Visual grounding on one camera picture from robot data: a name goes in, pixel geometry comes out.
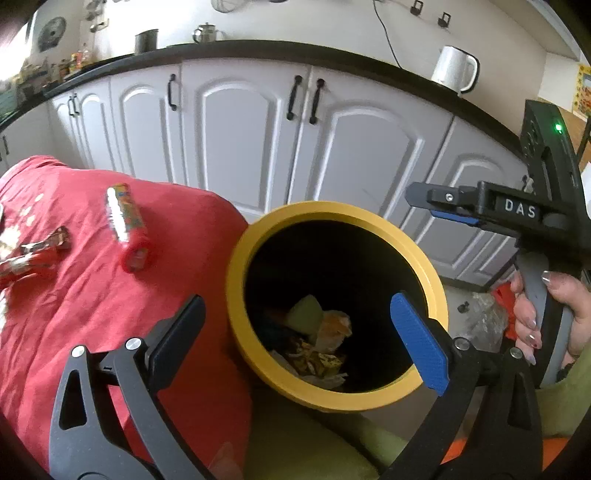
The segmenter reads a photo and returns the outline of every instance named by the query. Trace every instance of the black countertop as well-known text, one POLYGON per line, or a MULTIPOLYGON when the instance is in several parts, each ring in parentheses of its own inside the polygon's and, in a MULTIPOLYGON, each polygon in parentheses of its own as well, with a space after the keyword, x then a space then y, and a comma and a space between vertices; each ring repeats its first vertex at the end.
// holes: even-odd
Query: black countertop
POLYGON ((183 60, 211 58, 246 58, 291 61, 358 75, 399 88, 423 98, 464 119, 482 130, 505 148, 522 158, 519 138, 488 113, 458 97, 452 90, 389 63, 335 48, 306 43, 271 40, 225 40, 205 45, 182 44, 161 48, 137 56, 111 59, 106 64, 81 73, 46 92, 42 98, 22 105, 19 110, 0 123, 0 131, 39 105, 68 90, 108 75, 159 65, 180 63, 183 60))

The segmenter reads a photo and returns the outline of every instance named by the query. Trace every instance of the painted fingernail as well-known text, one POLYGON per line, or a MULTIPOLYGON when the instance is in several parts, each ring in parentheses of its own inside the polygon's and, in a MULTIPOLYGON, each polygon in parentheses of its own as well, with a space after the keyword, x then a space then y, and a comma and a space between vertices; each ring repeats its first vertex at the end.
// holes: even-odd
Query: painted fingernail
POLYGON ((550 272, 548 270, 542 272, 542 282, 544 282, 546 286, 550 285, 550 272))
POLYGON ((535 365, 535 357, 533 354, 524 352, 523 355, 530 365, 535 365))
POLYGON ((527 325, 529 328, 531 328, 532 330, 535 330, 535 328, 536 328, 536 326, 537 326, 537 325, 535 324, 535 317, 527 317, 527 318, 525 319, 525 324, 526 324, 526 325, 527 325))
POLYGON ((528 340, 528 343, 530 344, 530 347, 532 347, 532 348, 540 348, 541 347, 541 345, 538 343, 538 340, 536 340, 533 335, 528 335, 527 340, 528 340))

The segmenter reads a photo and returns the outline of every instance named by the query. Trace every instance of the yellow bin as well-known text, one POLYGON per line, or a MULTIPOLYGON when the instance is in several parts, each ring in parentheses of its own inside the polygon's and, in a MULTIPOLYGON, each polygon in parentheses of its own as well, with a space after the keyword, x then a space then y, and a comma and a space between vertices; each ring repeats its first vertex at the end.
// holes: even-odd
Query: yellow bin
POLYGON ((405 397, 421 378, 394 329, 389 305, 404 290, 421 314, 447 329, 443 286, 426 255, 405 234, 366 210, 335 202, 281 207, 250 225, 230 261, 226 295, 239 348, 268 385, 307 407, 359 411, 405 397), (341 392, 293 376, 273 360, 249 319, 261 308, 287 311, 307 294, 324 310, 351 318, 342 348, 341 392))

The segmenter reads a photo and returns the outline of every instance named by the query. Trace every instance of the hand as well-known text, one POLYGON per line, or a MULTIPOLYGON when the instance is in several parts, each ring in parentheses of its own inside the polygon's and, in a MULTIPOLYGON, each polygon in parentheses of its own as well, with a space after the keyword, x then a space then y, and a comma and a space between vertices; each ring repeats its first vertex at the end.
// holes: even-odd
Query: hand
MULTIPOLYGON (((560 303, 568 305, 574 313, 569 345, 564 354, 562 367, 573 363, 591 338, 591 293, 576 278, 565 273, 545 271, 542 280, 548 292, 560 303)), ((517 272, 511 280, 511 291, 515 293, 515 332, 519 337, 515 346, 520 348, 528 362, 535 365, 534 349, 541 348, 540 329, 535 324, 535 307, 524 293, 523 278, 517 272)))

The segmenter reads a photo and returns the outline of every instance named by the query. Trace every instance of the screw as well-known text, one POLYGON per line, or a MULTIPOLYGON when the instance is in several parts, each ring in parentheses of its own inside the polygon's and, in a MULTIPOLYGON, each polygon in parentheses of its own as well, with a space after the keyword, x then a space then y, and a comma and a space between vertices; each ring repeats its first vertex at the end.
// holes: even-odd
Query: screw
POLYGON ((516 358, 517 360, 519 360, 520 358, 523 358, 523 352, 518 349, 516 346, 512 346, 509 350, 509 353, 511 354, 511 356, 513 358, 516 358))
POLYGON ((86 349, 84 348, 84 345, 78 345, 78 346, 75 346, 75 347, 72 349, 72 356, 73 356, 74 358, 78 358, 79 356, 82 356, 82 354, 84 353, 84 351, 85 351, 85 350, 86 350, 86 349))
POLYGON ((130 338, 125 342, 125 348, 127 348, 127 350, 137 350, 141 344, 141 338, 130 338))
POLYGON ((456 338, 453 344, 458 350, 466 351, 470 348, 470 342, 463 337, 456 338))

